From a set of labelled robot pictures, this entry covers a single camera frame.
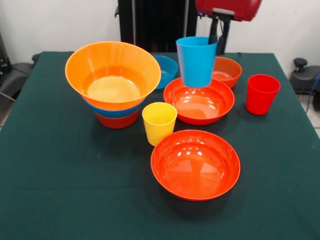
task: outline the bowl rim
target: bowl rim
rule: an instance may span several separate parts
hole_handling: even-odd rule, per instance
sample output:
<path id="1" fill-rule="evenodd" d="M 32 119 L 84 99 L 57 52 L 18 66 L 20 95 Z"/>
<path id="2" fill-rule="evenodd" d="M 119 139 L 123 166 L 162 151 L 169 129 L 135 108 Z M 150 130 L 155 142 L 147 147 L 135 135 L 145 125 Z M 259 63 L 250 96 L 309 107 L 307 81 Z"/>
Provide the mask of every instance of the bowl rim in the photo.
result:
<path id="1" fill-rule="evenodd" d="M 158 148 L 160 148 L 162 142 L 164 142 L 165 140 L 167 140 L 167 139 L 169 139 L 169 138 L 174 137 L 176 134 L 178 134 L 178 133 L 180 133 L 180 132 L 185 132 L 185 133 L 191 132 L 191 133 L 194 133 L 194 134 L 197 134 L 197 133 L 200 132 L 200 133 L 205 133 L 206 135 L 214 136 L 214 137 L 216 137 L 217 139 L 220 139 L 220 140 L 222 140 L 223 142 L 225 142 L 225 143 L 234 151 L 235 156 L 236 156 L 237 163 L 238 163 L 238 165 L 239 165 L 239 171 L 238 171 L 238 173 L 237 173 L 237 176 L 236 176 L 235 181 L 234 181 L 229 187 L 227 187 L 225 191 L 222 191 L 221 193 L 216 194 L 216 195 L 214 195 L 214 196 L 210 196 L 210 197 L 191 198 L 191 197 L 185 197 L 185 196 L 183 196 L 183 195 L 180 195 L 180 194 L 175 193 L 174 191 L 170 190 L 168 187 L 164 186 L 164 185 L 158 180 L 157 175 L 155 174 L 155 169 L 153 168 L 153 165 L 152 165 L 152 163 L 153 163 L 153 158 L 154 158 L 154 154 L 155 154 L 156 150 L 157 150 Z M 237 154 L 237 151 L 231 146 L 230 143 L 228 143 L 226 140 L 224 140 L 222 137 L 220 137 L 220 136 L 218 136 L 218 135 L 216 135 L 216 134 L 213 134 L 213 133 L 208 132 L 208 131 L 196 130 L 196 129 L 186 129 L 186 130 L 182 130 L 182 131 L 176 131 L 176 132 L 170 134 L 169 136 L 165 137 L 164 139 L 162 139 L 162 140 L 154 147 L 154 149 L 152 150 L 152 154 L 151 154 L 151 158 L 150 158 L 150 165 L 151 165 L 151 171 L 152 171 L 153 176 L 155 177 L 155 179 L 157 180 L 157 182 L 158 182 L 164 189 L 166 189 L 168 192 L 170 192 L 171 194 L 173 194 L 173 195 L 175 195 L 175 196 L 177 196 L 177 197 L 179 197 L 179 198 L 182 198 L 182 199 L 185 199 L 185 200 L 190 200 L 190 201 L 197 201 L 197 202 L 212 200 L 212 199 L 218 198 L 218 197 L 224 195 L 225 193 L 229 192 L 229 191 L 236 185 L 236 183 L 238 182 L 239 177 L 240 177 L 240 173 L 241 173 L 241 163 L 240 163 L 239 156 L 238 156 L 238 154 Z"/>
<path id="2" fill-rule="evenodd" d="M 168 99 L 166 98 L 166 92 L 169 91 L 169 90 L 167 90 L 167 88 L 168 88 L 171 84 L 173 84 L 175 81 L 180 81 L 180 80 L 181 80 L 181 82 L 182 82 L 182 77 L 176 78 L 175 80 L 173 80 L 172 82 L 170 82 L 170 83 L 165 87 L 165 89 L 164 89 L 164 91 L 163 91 L 163 99 L 164 99 L 164 102 L 166 102 L 166 103 L 168 103 L 168 104 L 171 104 L 171 103 L 168 102 Z M 222 81 L 219 81 L 219 80 L 216 80 L 216 79 L 212 79 L 210 85 L 212 84 L 213 81 L 219 82 L 218 84 L 222 84 L 222 86 L 223 86 L 224 88 L 226 88 L 230 93 L 232 93 L 232 104 L 230 105 L 230 107 L 229 107 L 224 113 L 222 113 L 222 114 L 220 114 L 220 115 L 218 115 L 218 116 L 212 117 L 212 118 L 197 118 L 197 117 L 190 117 L 190 116 L 187 116 L 187 115 L 183 115 L 183 114 L 179 113 L 179 111 L 177 110 L 178 115 L 183 116 L 183 117 L 185 117 L 185 118 L 189 118 L 189 119 L 194 119 L 194 120 L 203 121 L 203 120 L 218 119 L 218 118 L 221 118 L 221 117 L 225 116 L 227 113 L 229 113 L 229 112 L 231 111 L 231 109 L 232 109 L 232 108 L 234 107 L 234 105 L 235 105 L 235 101 L 236 101 L 235 94 L 234 94 L 234 92 L 231 90 L 231 88 L 228 87 L 228 85 L 226 85 L 226 84 L 225 84 L 224 82 L 222 82 Z"/>
<path id="3" fill-rule="evenodd" d="M 170 73 L 170 75 L 172 76 L 172 75 L 177 74 L 179 66 L 178 66 L 178 63 L 174 59 L 172 59 L 169 56 L 164 56 L 164 55 L 152 55 L 152 56 L 155 58 L 155 60 L 157 60 L 157 58 L 159 58 L 159 59 L 165 59 L 166 61 L 169 61 L 170 64 L 174 65 L 174 72 L 175 72 L 175 73 Z"/>
<path id="4" fill-rule="evenodd" d="M 240 63 L 238 63 L 236 60 L 233 60 L 232 58 L 225 57 L 225 56 L 216 56 L 216 57 L 215 57 L 215 62 L 217 61 L 217 59 L 228 59 L 228 60 L 231 60 L 231 62 L 233 62 L 234 64 L 236 64 L 236 65 L 238 65 L 238 66 L 240 67 L 240 73 L 239 73 L 237 76 L 235 76 L 235 77 L 233 77 L 233 78 L 231 78 L 231 79 L 217 80 L 217 79 L 214 79 L 213 76 L 211 77 L 211 79 L 217 80 L 217 81 L 220 81 L 220 82 L 228 82 L 228 81 L 234 81 L 235 79 L 240 78 L 240 76 L 241 76 L 241 74 L 242 74 L 242 71 L 243 71 L 242 66 L 240 65 Z"/>
<path id="5" fill-rule="evenodd" d="M 158 68 L 159 79 L 158 79 L 156 85 L 155 85 L 148 93 L 146 93 L 146 94 L 144 94 L 144 95 L 141 95 L 141 96 L 139 96 L 138 98 L 135 98 L 135 99 L 130 100 L 130 101 L 120 101 L 120 102 L 99 101 L 99 100 L 96 100 L 96 99 L 93 99 L 93 98 L 89 97 L 87 94 L 84 94 L 83 92 L 81 92 L 81 91 L 79 91 L 78 89 L 76 89 L 76 88 L 73 86 L 73 84 L 70 83 L 69 78 L 68 78 L 68 75 L 67 75 L 67 67 L 68 67 L 68 65 L 69 65 L 69 62 L 71 61 L 71 59 L 73 58 L 73 56 L 74 56 L 77 52 L 79 52 L 79 51 L 81 51 L 81 50 L 83 50 L 83 49 L 85 49 L 85 48 L 87 48 L 87 47 L 90 47 L 90 46 L 93 46 L 93 45 L 98 45 L 98 44 L 119 44 L 119 45 L 134 46 L 134 47 L 136 47 L 136 48 L 139 48 L 141 51 L 147 53 L 148 55 L 150 55 L 150 56 L 152 57 L 152 61 L 154 61 L 154 62 L 156 63 L 157 68 Z M 139 46 L 136 46 L 136 45 L 133 45 L 133 44 L 130 44 L 130 43 L 127 43 L 127 42 L 123 42 L 123 41 L 96 41 L 96 42 L 92 42 L 92 43 L 89 43 L 89 44 L 87 44 L 87 45 L 84 45 L 84 46 L 78 48 L 76 51 L 74 51 L 74 52 L 69 56 L 68 60 L 67 60 L 66 63 L 65 63 L 64 75 L 65 75 L 65 78 L 66 78 L 67 82 L 69 83 L 69 85 L 70 85 L 77 93 L 79 93 L 82 97 L 84 96 L 84 97 L 86 97 L 86 98 L 88 98 L 88 99 L 90 99 L 90 100 L 93 100 L 93 101 L 96 101 L 96 102 L 100 102 L 100 103 L 102 103 L 102 104 L 126 104 L 126 103 L 131 103 L 131 102 L 138 101 L 138 100 L 140 100 L 140 99 L 141 99 L 141 100 L 142 100 L 142 99 L 144 100 L 149 94 L 151 94 L 151 93 L 157 88 L 157 86 L 159 85 L 160 80 L 161 80 L 161 68 L 160 68 L 160 66 L 159 66 L 159 63 L 158 63 L 157 60 L 155 59 L 155 57 L 154 57 L 150 52 L 144 50 L 143 48 L 141 48 L 141 47 L 139 47 Z"/>
<path id="6" fill-rule="evenodd" d="M 122 117 L 108 117 L 108 116 L 102 116 L 101 114 L 97 113 L 96 111 L 94 111 L 95 115 L 97 115 L 97 117 L 100 117 L 100 118 L 103 118 L 103 119 L 106 119 L 106 120 L 113 120 L 113 121 L 118 121 L 118 120 L 122 120 L 122 119 L 126 119 L 126 118 L 129 118 L 131 117 L 132 115 L 136 115 L 137 112 L 139 114 L 139 111 L 140 111 L 140 107 L 135 110 L 133 113 L 127 115 L 127 116 L 122 116 Z"/>
<path id="7" fill-rule="evenodd" d="M 118 112 L 124 112 L 124 111 L 128 111 L 128 110 L 131 110 L 131 109 L 134 109 L 136 107 L 141 107 L 141 104 L 144 102 L 144 99 L 139 102 L 137 105 L 135 106 L 132 106 L 132 107 L 129 107 L 129 108 L 125 108 L 125 109 L 122 109 L 122 110 L 105 110 L 103 108 L 100 108 L 100 107 L 97 107 L 97 106 L 94 106 L 92 103 L 88 102 L 84 97 L 82 97 L 83 100 L 90 106 L 90 107 L 93 107 L 99 111 L 104 111 L 104 112 L 108 112 L 108 113 L 118 113 Z"/>

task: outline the cup rim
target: cup rim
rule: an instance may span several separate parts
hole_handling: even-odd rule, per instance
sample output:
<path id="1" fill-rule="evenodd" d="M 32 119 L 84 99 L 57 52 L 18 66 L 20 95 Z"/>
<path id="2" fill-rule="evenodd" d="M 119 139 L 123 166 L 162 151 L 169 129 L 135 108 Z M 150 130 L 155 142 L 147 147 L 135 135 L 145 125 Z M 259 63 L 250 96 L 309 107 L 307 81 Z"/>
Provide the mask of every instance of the cup rim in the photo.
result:
<path id="1" fill-rule="evenodd" d="M 276 82 L 277 85 L 278 85 L 277 89 L 274 90 L 274 91 L 261 91 L 261 90 L 259 90 L 259 89 L 256 89 L 255 87 L 253 87 L 252 84 L 250 84 L 250 81 L 252 81 L 252 78 L 258 77 L 258 76 L 268 77 L 268 78 L 270 78 L 270 79 L 275 80 L 275 82 Z M 267 74 L 255 74 L 255 75 L 252 75 L 251 77 L 249 77 L 248 86 L 250 86 L 250 88 L 252 88 L 253 90 L 255 90 L 255 91 L 259 92 L 259 93 L 263 93 L 263 94 L 274 94 L 274 93 L 277 93 L 277 92 L 280 90 L 280 88 L 281 88 L 281 84 L 280 84 L 279 80 L 276 79 L 275 77 L 270 76 L 270 75 L 267 75 Z"/>
<path id="2" fill-rule="evenodd" d="M 148 107 L 150 108 L 150 106 L 152 106 L 152 105 L 158 105 L 158 104 L 165 105 L 165 106 L 168 106 L 168 107 L 174 109 L 174 113 L 175 114 L 174 114 L 173 120 L 171 120 L 170 122 L 164 123 L 164 124 L 155 124 L 155 123 L 152 123 L 152 122 L 148 121 L 145 118 L 145 116 L 144 116 L 145 109 L 148 108 Z M 171 105 L 170 103 L 166 103 L 166 102 L 163 102 L 163 101 L 156 101 L 156 102 L 150 103 L 149 105 L 145 106 L 144 109 L 142 110 L 142 118 L 143 118 L 143 120 L 146 121 L 148 124 L 153 125 L 153 126 L 166 126 L 166 125 L 172 124 L 172 123 L 174 123 L 176 121 L 177 116 L 178 116 L 177 109 L 173 105 Z"/>
<path id="3" fill-rule="evenodd" d="M 211 43 L 211 44 L 207 44 L 207 45 L 194 46 L 194 45 L 185 45 L 185 44 L 179 43 L 179 41 L 181 41 L 182 39 L 208 39 L 208 42 L 209 42 L 209 37 L 207 37 L 207 36 L 186 36 L 186 37 L 181 37 L 175 41 L 175 43 L 177 45 L 180 45 L 183 47 L 188 47 L 188 48 L 205 48 L 205 47 L 212 46 L 212 45 L 215 45 L 218 43 L 218 42 L 215 42 L 215 43 Z"/>

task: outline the orange bowl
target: orange bowl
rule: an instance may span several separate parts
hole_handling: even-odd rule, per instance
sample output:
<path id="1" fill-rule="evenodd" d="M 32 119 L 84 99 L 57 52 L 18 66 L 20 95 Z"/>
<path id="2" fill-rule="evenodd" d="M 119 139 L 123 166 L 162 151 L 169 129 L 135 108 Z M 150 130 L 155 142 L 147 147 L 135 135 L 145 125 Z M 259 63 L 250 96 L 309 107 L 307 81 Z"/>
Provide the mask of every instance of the orange bowl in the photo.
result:
<path id="1" fill-rule="evenodd" d="M 161 69 L 157 60 L 138 46 L 101 41 L 75 51 L 66 62 L 65 76 L 71 87 L 94 107 L 119 111 L 138 105 L 156 89 Z M 106 89 L 99 86 L 100 97 L 89 96 L 88 88 L 104 77 L 115 79 Z"/>
<path id="2" fill-rule="evenodd" d="M 207 125 L 225 116 L 235 104 L 235 95 L 221 81 L 212 80 L 202 88 L 183 85 L 181 77 L 173 80 L 163 92 L 164 101 L 173 105 L 178 119 L 192 125 Z"/>
<path id="3" fill-rule="evenodd" d="M 212 79 L 221 81 L 229 88 L 233 88 L 241 73 L 242 67 L 235 60 L 223 56 L 215 57 Z"/>
<path id="4" fill-rule="evenodd" d="M 233 147 L 206 131 L 177 131 L 158 143 L 151 155 L 156 180 L 188 201 L 207 201 L 228 192 L 240 175 Z"/>

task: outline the stacked bowls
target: stacked bowls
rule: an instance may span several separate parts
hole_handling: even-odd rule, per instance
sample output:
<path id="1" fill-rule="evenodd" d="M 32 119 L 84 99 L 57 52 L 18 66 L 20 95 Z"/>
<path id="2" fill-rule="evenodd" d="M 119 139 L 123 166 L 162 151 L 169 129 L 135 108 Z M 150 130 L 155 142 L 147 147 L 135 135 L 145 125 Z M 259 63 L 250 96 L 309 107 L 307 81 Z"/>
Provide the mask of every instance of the stacked bowls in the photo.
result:
<path id="1" fill-rule="evenodd" d="M 101 124 L 121 129 L 136 121 L 141 104 L 160 82 L 161 69 L 140 47 L 101 41 L 75 51 L 66 62 L 65 76 Z M 93 85 L 95 94 L 90 94 Z"/>

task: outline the red bowl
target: red bowl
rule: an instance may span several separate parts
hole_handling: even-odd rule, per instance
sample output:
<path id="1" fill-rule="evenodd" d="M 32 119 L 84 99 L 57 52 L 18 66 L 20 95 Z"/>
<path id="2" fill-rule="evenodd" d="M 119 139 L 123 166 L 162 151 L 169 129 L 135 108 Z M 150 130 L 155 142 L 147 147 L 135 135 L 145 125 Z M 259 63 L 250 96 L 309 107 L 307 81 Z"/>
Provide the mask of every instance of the red bowl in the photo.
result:
<path id="1" fill-rule="evenodd" d="M 212 124 L 235 104 L 232 90 L 218 80 L 212 80 L 207 87 L 191 88 L 183 85 L 179 77 L 166 86 L 163 97 L 176 108 L 178 119 L 192 125 Z"/>
<path id="2" fill-rule="evenodd" d="M 233 147 L 206 131 L 177 131 L 158 143 L 151 155 L 156 180 L 184 200 L 200 202 L 228 192 L 240 175 Z"/>
<path id="3" fill-rule="evenodd" d="M 126 127 L 129 127 L 132 125 L 138 118 L 140 108 L 138 108 L 134 113 L 124 116 L 124 117 L 118 117 L 118 118 L 112 118 L 112 117 L 105 117 L 101 116 L 100 114 L 95 113 L 97 116 L 99 122 L 110 129 L 123 129 Z"/>
<path id="4" fill-rule="evenodd" d="M 215 57 L 212 79 L 221 81 L 232 89 L 241 73 L 242 67 L 235 60 L 223 56 Z"/>

